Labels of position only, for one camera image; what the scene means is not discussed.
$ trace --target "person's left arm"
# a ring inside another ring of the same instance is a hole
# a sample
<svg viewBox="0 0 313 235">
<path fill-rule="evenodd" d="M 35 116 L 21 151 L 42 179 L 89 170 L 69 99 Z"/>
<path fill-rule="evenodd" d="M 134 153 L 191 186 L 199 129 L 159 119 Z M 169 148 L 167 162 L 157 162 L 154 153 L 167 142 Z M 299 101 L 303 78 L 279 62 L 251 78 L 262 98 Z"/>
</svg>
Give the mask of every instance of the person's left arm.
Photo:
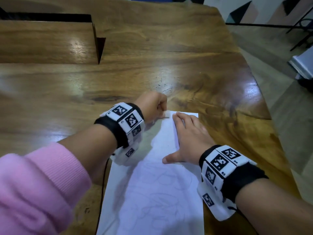
<svg viewBox="0 0 313 235">
<path fill-rule="evenodd" d="M 145 122 L 163 117 L 167 98 L 142 94 L 134 103 Z M 24 157 L 0 158 L 0 234 L 58 234 L 91 185 L 90 177 L 117 147 L 114 134 L 94 124 Z"/>
</svg>

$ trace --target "wooden table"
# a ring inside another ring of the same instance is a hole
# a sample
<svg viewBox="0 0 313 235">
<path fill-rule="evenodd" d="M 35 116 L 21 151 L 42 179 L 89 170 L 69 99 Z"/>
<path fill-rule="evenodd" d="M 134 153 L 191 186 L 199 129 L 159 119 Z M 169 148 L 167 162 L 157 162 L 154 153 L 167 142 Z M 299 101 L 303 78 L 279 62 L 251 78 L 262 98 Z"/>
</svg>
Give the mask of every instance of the wooden table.
<svg viewBox="0 0 313 235">
<path fill-rule="evenodd" d="M 106 37 L 99 65 L 0 64 L 2 154 L 25 154 L 92 124 L 146 90 L 168 108 L 199 113 L 219 144 L 256 161 L 295 196 L 271 116 L 216 8 L 124 0 L 0 0 L 6 11 L 86 13 Z M 64 234 L 94 234 L 101 190 L 93 186 Z M 218 222 L 204 206 L 206 234 L 255 234 L 239 214 Z"/>
</svg>

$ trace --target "qr code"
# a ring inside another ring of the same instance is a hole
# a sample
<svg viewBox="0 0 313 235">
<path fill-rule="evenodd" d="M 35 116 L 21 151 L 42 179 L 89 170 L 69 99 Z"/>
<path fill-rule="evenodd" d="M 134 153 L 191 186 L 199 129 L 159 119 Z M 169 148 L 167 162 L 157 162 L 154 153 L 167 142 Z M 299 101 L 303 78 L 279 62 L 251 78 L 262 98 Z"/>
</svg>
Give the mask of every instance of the qr code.
<svg viewBox="0 0 313 235">
<path fill-rule="evenodd" d="M 204 201 L 206 202 L 206 204 L 211 207 L 212 205 L 214 205 L 213 200 L 211 199 L 211 197 L 209 197 L 209 195 L 206 193 L 203 196 Z"/>
<path fill-rule="evenodd" d="M 141 127 L 140 127 L 140 125 L 138 125 L 137 127 L 135 127 L 135 128 L 131 131 L 131 133 L 133 134 L 133 137 L 135 137 L 137 134 L 140 133 L 140 131 L 141 131 Z"/>
<path fill-rule="evenodd" d="M 209 167 L 207 167 L 207 171 L 205 172 L 205 177 L 209 180 L 209 182 L 211 182 L 212 185 L 214 184 L 216 175 Z"/>
<path fill-rule="evenodd" d="M 127 109 L 125 109 L 124 107 L 122 106 L 117 106 L 115 107 L 112 112 L 114 112 L 115 114 L 121 116 L 123 115 L 125 112 L 127 111 Z"/>
<path fill-rule="evenodd" d="M 218 170 L 222 170 L 226 166 L 228 161 L 221 155 L 218 154 L 212 161 L 211 164 Z"/>
<path fill-rule="evenodd" d="M 136 119 L 136 117 L 134 116 L 134 114 L 130 114 L 129 116 L 127 116 L 125 118 L 127 124 L 132 128 L 133 126 L 135 126 L 138 123 L 138 120 Z"/>
<path fill-rule="evenodd" d="M 226 149 L 226 150 L 222 151 L 222 153 L 225 154 L 226 156 L 228 156 L 230 159 L 234 159 L 234 158 L 241 156 L 239 153 L 237 153 L 233 149 Z"/>
<path fill-rule="evenodd" d="M 131 149 L 128 150 L 128 152 L 125 155 L 129 158 L 131 156 L 131 154 L 134 153 L 134 151 L 135 150 L 133 148 L 131 148 Z"/>
</svg>

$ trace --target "person's left hand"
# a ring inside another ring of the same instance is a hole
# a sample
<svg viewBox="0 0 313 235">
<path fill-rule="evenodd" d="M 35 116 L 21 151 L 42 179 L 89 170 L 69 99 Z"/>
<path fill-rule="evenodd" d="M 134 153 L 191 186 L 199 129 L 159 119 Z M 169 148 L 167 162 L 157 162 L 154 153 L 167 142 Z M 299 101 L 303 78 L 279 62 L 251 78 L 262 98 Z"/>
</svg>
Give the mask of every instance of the person's left hand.
<svg viewBox="0 0 313 235">
<path fill-rule="evenodd" d="M 157 91 L 149 91 L 139 96 L 134 104 L 141 109 L 145 123 L 151 123 L 157 118 L 165 117 L 167 96 Z"/>
</svg>

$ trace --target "person's right arm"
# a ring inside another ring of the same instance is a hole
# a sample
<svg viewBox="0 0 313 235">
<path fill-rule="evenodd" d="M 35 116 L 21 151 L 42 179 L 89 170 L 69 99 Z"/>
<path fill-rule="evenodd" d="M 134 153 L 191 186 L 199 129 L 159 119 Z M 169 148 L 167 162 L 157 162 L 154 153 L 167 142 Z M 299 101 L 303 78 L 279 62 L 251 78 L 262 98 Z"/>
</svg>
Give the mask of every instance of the person's right arm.
<svg viewBox="0 0 313 235">
<path fill-rule="evenodd" d="M 180 149 L 163 158 L 163 163 L 185 161 L 198 165 L 203 152 L 215 145 L 214 140 L 197 117 L 178 112 L 173 119 Z M 260 235 L 312 234 L 313 206 L 268 179 L 244 186 L 235 202 Z"/>
</svg>

